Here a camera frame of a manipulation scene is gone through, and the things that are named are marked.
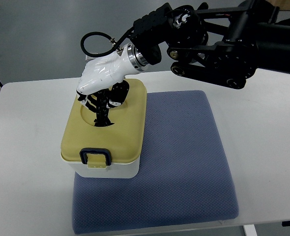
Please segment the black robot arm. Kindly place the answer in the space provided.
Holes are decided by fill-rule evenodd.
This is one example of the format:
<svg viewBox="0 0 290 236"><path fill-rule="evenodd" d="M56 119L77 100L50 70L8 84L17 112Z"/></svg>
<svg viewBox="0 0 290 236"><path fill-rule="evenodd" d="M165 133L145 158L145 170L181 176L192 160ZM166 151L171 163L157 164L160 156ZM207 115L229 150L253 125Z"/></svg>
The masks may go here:
<svg viewBox="0 0 290 236"><path fill-rule="evenodd" d="M210 9L166 3L137 19L111 49L92 53L77 88L78 100L101 114L121 105L127 95L127 74L139 73L162 59L167 45L171 71L185 78L241 89L257 69L290 74L290 18L278 20L279 8L265 0L246 0L237 7Z"/></svg>

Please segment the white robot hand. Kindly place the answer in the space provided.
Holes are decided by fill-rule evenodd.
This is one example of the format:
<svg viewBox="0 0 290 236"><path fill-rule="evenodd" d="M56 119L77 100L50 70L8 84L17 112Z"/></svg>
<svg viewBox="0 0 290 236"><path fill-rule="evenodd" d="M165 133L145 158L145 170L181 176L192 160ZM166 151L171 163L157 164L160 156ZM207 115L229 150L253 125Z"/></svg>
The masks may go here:
<svg viewBox="0 0 290 236"><path fill-rule="evenodd" d="M97 114L101 113L101 110L121 106L130 88L128 82L122 82L125 76L139 74L146 69L146 59L132 43L126 44L120 54L113 52L90 60L76 89L77 100L85 102L85 107L93 110L90 102L92 98Z"/></svg>

